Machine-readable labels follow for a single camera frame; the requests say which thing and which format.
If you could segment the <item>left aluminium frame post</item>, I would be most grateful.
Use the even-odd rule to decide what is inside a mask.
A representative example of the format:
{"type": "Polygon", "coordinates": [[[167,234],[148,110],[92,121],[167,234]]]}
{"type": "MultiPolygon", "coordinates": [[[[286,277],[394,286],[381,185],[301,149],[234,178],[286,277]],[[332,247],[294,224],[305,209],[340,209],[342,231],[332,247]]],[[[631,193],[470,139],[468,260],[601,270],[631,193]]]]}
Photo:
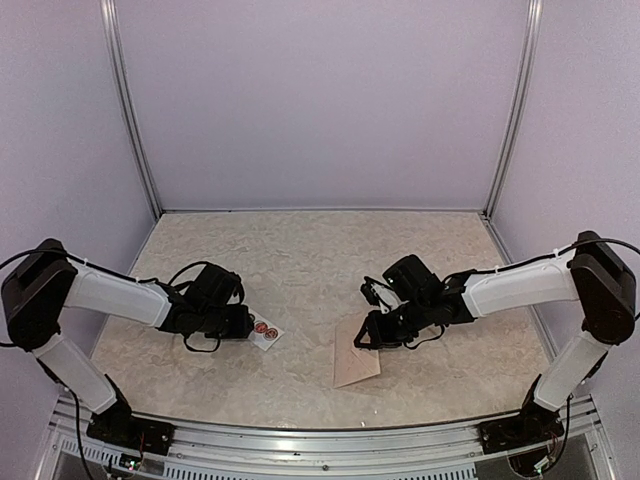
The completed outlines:
{"type": "Polygon", "coordinates": [[[154,220],[158,221],[162,217],[164,209],[147,159],[129,86],[116,2],[114,0],[101,0],[99,4],[114,84],[135,167],[151,214],[154,220]]]}

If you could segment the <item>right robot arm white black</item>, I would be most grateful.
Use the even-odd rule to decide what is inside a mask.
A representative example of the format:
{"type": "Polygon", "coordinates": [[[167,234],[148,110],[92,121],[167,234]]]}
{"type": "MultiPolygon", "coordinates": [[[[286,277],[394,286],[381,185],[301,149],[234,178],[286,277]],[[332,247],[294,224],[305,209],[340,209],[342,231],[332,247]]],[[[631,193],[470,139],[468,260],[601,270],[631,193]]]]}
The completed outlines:
{"type": "Polygon", "coordinates": [[[529,407],[511,423],[512,436],[531,444],[549,429],[549,412],[558,411],[597,371],[611,348],[634,333],[639,319],[636,276],[615,253],[618,243],[587,230],[572,244],[550,253],[445,278],[417,255],[407,255],[390,266],[381,281],[365,278],[361,292],[373,309],[353,344],[366,350],[414,350],[420,332],[428,327],[446,330],[501,311],[579,302],[580,332],[535,380],[525,402],[529,407]]]}

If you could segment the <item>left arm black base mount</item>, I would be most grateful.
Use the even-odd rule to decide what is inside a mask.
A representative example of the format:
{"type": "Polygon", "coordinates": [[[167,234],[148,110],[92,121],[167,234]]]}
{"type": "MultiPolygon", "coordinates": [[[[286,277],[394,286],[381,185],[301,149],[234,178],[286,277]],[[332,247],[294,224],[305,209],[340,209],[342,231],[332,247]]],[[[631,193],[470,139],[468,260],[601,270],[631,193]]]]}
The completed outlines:
{"type": "Polygon", "coordinates": [[[171,423],[135,416],[121,390],[106,376],[115,391],[115,403],[105,412],[91,415],[87,436],[108,444],[129,448],[140,454],[167,456],[175,426],[171,423]]]}

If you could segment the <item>cream envelope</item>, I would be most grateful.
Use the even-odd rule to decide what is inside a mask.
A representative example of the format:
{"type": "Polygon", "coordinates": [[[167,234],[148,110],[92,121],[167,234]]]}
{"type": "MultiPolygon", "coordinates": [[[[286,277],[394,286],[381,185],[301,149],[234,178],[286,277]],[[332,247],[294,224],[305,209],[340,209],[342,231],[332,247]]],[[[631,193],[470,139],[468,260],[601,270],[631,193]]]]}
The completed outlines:
{"type": "Polygon", "coordinates": [[[381,374],[377,351],[358,349],[354,339],[362,320],[357,315],[345,317],[335,327],[333,387],[341,388],[381,374]]]}

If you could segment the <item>front aluminium rail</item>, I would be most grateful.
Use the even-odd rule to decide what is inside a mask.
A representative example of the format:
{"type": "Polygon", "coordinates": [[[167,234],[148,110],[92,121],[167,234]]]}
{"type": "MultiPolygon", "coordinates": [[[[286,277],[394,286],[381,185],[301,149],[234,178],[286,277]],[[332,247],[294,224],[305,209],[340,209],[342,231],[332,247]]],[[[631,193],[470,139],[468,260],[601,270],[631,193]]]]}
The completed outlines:
{"type": "Polygon", "coordinates": [[[613,479],[595,406],[576,399],[567,433],[488,451],[484,418],[412,427],[291,430],[173,421],[163,454],[79,436],[88,413],[63,399],[49,423],[37,479],[613,479]]]}

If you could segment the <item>aluminium frame post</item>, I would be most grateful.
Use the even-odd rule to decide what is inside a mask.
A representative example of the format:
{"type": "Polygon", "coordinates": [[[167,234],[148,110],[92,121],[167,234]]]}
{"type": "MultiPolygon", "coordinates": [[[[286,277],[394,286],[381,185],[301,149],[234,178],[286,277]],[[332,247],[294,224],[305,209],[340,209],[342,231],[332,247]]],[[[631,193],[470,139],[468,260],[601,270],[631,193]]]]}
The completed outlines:
{"type": "Polygon", "coordinates": [[[542,0],[527,2],[526,25],[523,44],[518,63],[514,93],[512,96],[506,129],[499,149],[496,169],[493,175],[488,197],[483,209],[487,223],[491,223],[498,208],[499,200],[506,185],[508,169],[517,143],[519,129],[524,117],[526,100],[530,86],[532,71],[543,15],[542,0]]]}
{"type": "Polygon", "coordinates": [[[99,4],[114,84],[135,167],[151,214],[154,220],[158,221],[162,217],[164,209],[147,159],[129,86],[116,2],[114,0],[101,0],[99,4]]]}

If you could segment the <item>white sticker sheet with seals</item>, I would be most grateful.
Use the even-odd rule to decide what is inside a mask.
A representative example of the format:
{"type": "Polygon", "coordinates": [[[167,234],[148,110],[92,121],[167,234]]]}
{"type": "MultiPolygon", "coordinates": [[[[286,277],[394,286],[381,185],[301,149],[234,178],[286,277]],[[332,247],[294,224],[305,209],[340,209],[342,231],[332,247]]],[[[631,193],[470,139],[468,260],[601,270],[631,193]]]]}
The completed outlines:
{"type": "Polygon", "coordinates": [[[249,314],[253,320],[253,330],[248,340],[262,351],[268,351],[284,336],[284,330],[252,309],[249,310],[249,314]]]}

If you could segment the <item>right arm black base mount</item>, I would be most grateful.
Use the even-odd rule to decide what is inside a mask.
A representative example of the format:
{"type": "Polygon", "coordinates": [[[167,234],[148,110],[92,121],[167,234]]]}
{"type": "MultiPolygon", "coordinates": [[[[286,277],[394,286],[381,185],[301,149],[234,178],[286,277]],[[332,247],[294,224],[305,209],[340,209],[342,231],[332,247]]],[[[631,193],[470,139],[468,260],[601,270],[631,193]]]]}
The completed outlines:
{"type": "Polygon", "coordinates": [[[558,410],[547,410],[536,404],[533,391],[531,388],[526,394],[517,414],[478,425],[484,454],[522,448],[565,434],[558,410]]]}

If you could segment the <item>right aluminium frame post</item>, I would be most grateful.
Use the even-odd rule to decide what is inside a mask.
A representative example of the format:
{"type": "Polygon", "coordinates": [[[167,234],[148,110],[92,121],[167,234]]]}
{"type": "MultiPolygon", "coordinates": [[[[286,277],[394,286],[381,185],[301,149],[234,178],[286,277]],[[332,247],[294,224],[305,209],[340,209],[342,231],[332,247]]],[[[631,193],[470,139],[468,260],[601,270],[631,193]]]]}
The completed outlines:
{"type": "Polygon", "coordinates": [[[499,149],[496,169],[493,175],[488,197],[483,209],[487,223],[491,223],[498,208],[499,200],[506,185],[508,169],[517,143],[519,129],[524,117],[526,100],[530,86],[532,71],[543,15],[542,0],[527,2],[526,25],[523,44],[518,63],[514,93],[512,96],[506,129],[499,149]]]}

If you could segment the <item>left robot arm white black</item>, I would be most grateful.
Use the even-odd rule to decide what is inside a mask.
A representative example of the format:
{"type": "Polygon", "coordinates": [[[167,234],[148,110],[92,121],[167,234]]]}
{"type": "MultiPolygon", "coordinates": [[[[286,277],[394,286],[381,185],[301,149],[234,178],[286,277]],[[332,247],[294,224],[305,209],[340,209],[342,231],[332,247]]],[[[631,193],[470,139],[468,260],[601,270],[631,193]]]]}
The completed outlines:
{"type": "Polygon", "coordinates": [[[140,434],[119,389],[101,373],[60,326],[66,309],[127,319],[189,339],[201,334],[216,342],[244,340],[254,316],[244,303],[239,275],[209,261],[197,261],[192,280],[139,279],[69,253],[56,239],[7,259],[13,265],[1,283],[7,332],[14,347],[32,354],[44,369],[96,416],[102,430],[121,445],[140,434]]]}

